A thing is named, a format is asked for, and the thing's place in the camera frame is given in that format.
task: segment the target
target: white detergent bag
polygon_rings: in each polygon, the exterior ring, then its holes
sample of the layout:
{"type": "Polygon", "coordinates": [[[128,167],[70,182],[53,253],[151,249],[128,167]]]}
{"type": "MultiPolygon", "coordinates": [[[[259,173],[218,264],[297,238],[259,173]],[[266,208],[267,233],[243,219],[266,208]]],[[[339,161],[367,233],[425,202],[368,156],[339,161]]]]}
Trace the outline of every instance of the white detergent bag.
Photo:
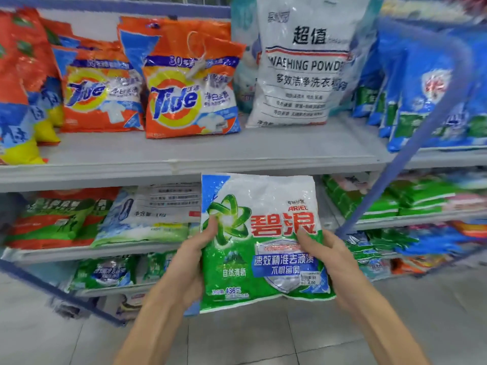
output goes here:
{"type": "Polygon", "coordinates": [[[350,98],[381,0],[257,0],[262,58],[248,127],[323,124],[350,98]]]}

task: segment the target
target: tide logo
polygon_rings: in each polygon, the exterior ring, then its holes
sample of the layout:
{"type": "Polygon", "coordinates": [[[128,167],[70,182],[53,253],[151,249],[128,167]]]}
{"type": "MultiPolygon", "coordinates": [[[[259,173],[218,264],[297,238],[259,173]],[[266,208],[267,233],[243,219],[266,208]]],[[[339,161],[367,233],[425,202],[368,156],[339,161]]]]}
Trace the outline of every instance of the tide logo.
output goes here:
{"type": "Polygon", "coordinates": [[[161,125],[177,129],[192,125],[201,109],[201,87],[176,70],[159,70],[147,79],[149,110],[161,125]]]}
{"type": "Polygon", "coordinates": [[[175,87],[159,89],[152,87],[151,92],[157,93],[154,107],[154,119],[158,119],[161,114],[171,113],[175,114],[184,108],[191,109],[196,105],[198,94],[196,92],[187,92],[187,87],[184,87],[181,94],[174,95],[175,87]]]}
{"type": "Polygon", "coordinates": [[[109,79],[97,71],[81,69],[70,74],[64,93],[64,105],[79,112],[100,108],[108,95],[109,79]]]}

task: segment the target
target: white shelf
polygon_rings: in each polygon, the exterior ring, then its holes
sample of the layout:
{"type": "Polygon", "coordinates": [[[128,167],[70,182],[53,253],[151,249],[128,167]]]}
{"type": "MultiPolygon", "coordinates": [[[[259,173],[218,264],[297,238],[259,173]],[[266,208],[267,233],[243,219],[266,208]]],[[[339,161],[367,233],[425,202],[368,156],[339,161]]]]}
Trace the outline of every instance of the white shelf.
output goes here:
{"type": "Polygon", "coordinates": [[[180,243],[137,242],[113,243],[93,248],[91,246],[68,247],[47,250],[17,250],[5,248],[2,259],[21,265],[55,261],[82,260],[88,258],[109,258],[127,254],[144,254],[176,250],[180,243]]]}
{"type": "Polygon", "coordinates": [[[82,289],[75,293],[77,297],[101,297],[110,296],[113,294],[135,294],[138,292],[148,291],[157,282],[135,284],[133,286],[124,287],[107,287],[97,289],[82,289]]]}
{"type": "Polygon", "coordinates": [[[0,192],[161,183],[201,172],[285,175],[380,170],[384,164],[347,130],[326,125],[243,129],[225,136],[148,140],[143,132],[60,134],[42,147],[46,165],[0,167],[0,192]]]}
{"type": "MultiPolygon", "coordinates": [[[[335,217],[338,226],[342,226],[345,223],[345,218],[341,214],[340,210],[333,204],[333,201],[330,199],[330,197],[326,194],[324,185],[317,182],[317,193],[318,192],[320,192],[323,197],[324,203],[326,203],[331,214],[333,214],[333,216],[335,217]]],[[[358,221],[355,224],[354,229],[364,231],[368,229],[404,227],[406,225],[436,223],[441,221],[467,220],[476,217],[487,217],[487,209],[475,211],[451,211],[416,216],[392,216],[374,220],[367,219],[358,221]]]]}
{"type": "MultiPolygon", "coordinates": [[[[367,125],[366,119],[343,116],[343,122],[362,143],[368,143],[368,149],[381,163],[390,163],[396,154],[387,151],[387,139],[378,137],[378,128],[367,125]]],[[[487,148],[463,151],[440,151],[422,149],[406,165],[407,169],[487,165],[487,148]]]]}

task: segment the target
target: ariel logo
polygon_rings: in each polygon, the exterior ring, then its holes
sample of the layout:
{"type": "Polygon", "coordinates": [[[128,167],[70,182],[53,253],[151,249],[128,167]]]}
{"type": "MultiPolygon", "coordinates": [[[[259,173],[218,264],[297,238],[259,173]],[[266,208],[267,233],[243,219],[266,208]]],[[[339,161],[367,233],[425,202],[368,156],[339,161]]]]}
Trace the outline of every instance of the ariel logo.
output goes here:
{"type": "MultiPolygon", "coordinates": [[[[215,238],[215,247],[227,248],[233,242],[233,237],[248,237],[245,222],[250,218],[252,210],[249,207],[239,206],[234,195],[226,195],[221,203],[211,202],[208,213],[218,219],[218,232],[215,238]]],[[[203,229],[208,226],[208,220],[203,223],[203,229]]]]}

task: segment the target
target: ariel detergent bag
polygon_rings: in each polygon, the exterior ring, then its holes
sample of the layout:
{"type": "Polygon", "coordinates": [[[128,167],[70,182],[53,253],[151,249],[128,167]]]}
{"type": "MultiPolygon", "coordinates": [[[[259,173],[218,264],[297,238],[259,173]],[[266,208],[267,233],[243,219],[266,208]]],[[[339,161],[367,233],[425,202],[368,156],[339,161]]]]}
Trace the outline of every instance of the ariel detergent bag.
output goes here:
{"type": "Polygon", "coordinates": [[[218,233],[203,250],[202,311],[281,295],[335,297],[325,267],[301,251],[295,235],[303,228],[322,242],[312,177],[203,174],[202,230],[210,215],[218,233]]]}
{"type": "Polygon", "coordinates": [[[257,0],[232,0],[230,6],[232,41],[246,45],[233,79],[235,97],[239,109],[244,113],[250,113],[254,102],[255,83],[262,54],[257,19],[257,0]]]}
{"type": "Polygon", "coordinates": [[[143,130],[142,79],[122,51],[53,46],[62,76],[63,132],[143,130]]]}
{"type": "Polygon", "coordinates": [[[262,58],[249,127],[324,124],[349,102],[381,0],[257,0],[262,58]]]}

